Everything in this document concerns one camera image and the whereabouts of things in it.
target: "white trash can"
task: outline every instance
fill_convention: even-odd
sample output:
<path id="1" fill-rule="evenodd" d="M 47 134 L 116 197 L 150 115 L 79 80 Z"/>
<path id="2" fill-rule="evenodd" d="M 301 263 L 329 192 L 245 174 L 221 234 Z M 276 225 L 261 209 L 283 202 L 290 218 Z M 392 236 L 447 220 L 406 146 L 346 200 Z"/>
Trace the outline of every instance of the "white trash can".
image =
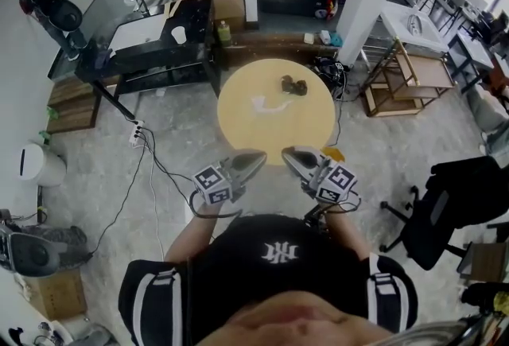
<path id="1" fill-rule="evenodd" d="M 20 155 L 19 177 L 23 181 L 34 181 L 39 186 L 58 186 L 67 172 L 65 162 L 48 147 L 28 144 Z"/>

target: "round wooden table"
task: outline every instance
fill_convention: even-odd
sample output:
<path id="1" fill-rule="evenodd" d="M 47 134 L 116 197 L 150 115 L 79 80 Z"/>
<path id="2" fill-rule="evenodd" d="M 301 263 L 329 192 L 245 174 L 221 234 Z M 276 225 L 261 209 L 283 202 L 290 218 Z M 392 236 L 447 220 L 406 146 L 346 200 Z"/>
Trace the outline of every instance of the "round wooden table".
<path id="1" fill-rule="evenodd" d="M 308 94 L 282 92 L 281 78 L 305 80 Z M 267 153 L 267 164 L 283 165 L 288 146 L 321 149 L 328 141 L 336 111 L 324 83 L 304 66 L 283 59 L 264 59 L 243 66 L 226 82 L 217 115 L 221 130 L 236 150 Z"/>

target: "concrete floor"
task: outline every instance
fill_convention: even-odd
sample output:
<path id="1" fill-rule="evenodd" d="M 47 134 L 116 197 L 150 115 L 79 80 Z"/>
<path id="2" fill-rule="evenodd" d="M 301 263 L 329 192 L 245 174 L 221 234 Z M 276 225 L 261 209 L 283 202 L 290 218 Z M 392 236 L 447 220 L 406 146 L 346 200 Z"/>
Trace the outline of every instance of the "concrete floor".
<path id="1" fill-rule="evenodd" d="M 361 81 L 362 76 L 352 73 L 351 83 Z M 347 99 L 355 94 L 352 90 Z M 163 97 L 153 91 L 124 95 L 121 101 L 154 131 L 157 155 L 170 172 L 190 176 L 230 152 L 218 127 L 217 100 L 208 84 L 169 89 Z M 60 187 L 44 191 L 49 222 L 82 227 L 91 249 L 120 209 L 142 153 L 141 149 L 130 148 L 131 129 L 132 124 L 103 101 L 94 130 L 56 135 L 52 140 L 53 149 L 68 164 L 68 175 Z M 381 200 L 398 205 L 410 198 L 411 185 L 424 188 L 432 165 L 479 155 L 479 131 L 457 90 L 410 117 L 369 119 L 360 100 L 344 103 L 341 130 L 337 147 L 348 167 L 356 172 L 363 198 L 360 209 L 349 217 L 374 249 L 392 241 L 402 228 L 395 217 L 379 210 Z M 129 344 L 129 334 L 117 311 L 127 264 L 135 259 L 160 259 L 149 184 L 151 165 L 147 154 L 118 222 L 104 236 L 95 257 L 82 268 L 88 316 L 106 325 L 120 344 Z M 188 182 L 179 180 L 179 184 L 186 194 L 193 190 Z M 167 249 L 189 220 L 189 213 L 171 181 L 158 170 L 153 185 L 161 240 Z M 313 201 L 285 167 L 266 166 L 250 182 L 239 206 L 245 212 L 283 212 L 302 217 Z M 218 224 L 216 234 L 225 227 L 226 222 Z M 481 232 L 481 227 L 465 228 L 455 233 L 452 242 L 461 245 L 478 239 Z M 420 322 L 451 320 L 466 313 L 468 309 L 458 303 L 456 256 L 444 254 L 429 272 L 407 259 L 403 247 L 397 247 L 391 256 L 415 282 Z"/>

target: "bottle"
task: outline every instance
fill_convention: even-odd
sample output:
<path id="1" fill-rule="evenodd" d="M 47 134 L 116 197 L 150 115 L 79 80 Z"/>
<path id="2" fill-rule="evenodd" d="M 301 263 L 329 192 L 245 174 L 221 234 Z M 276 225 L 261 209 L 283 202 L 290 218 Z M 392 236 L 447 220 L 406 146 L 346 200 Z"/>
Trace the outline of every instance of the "bottle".
<path id="1" fill-rule="evenodd" d="M 231 45 L 231 33 L 230 26 L 225 21 L 221 21 L 221 24 L 217 27 L 217 34 L 220 37 L 222 46 Z"/>

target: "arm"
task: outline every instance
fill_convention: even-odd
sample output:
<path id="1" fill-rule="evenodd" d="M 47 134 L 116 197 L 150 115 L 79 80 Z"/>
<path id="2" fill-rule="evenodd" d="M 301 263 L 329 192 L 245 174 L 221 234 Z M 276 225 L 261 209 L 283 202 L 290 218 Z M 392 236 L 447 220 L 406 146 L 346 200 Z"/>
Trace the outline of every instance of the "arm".
<path id="1" fill-rule="evenodd" d="M 322 208 L 328 208 L 330 205 L 320 203 L 320 206 Z M 339 206 L 334 206 L 329 210 L 342 211 Z M 371 252 L 370 245 L 348 218 L 348 215 L 325 213 L 325 223 L 327 224 L 331 237 L 341 246 L 352 249 L 357 254 L 360 261 L 369 258 Z"/>
<path id="2" fill-rule="evenodd" d="M 198 212 L 203 215 L 218 215 L 221 206 L 202 204 Z M 208 247 L 217 219 L 201 219 L 194 216 L 178 235 L 165 256 L 166 262 L 183 262 Z"/>

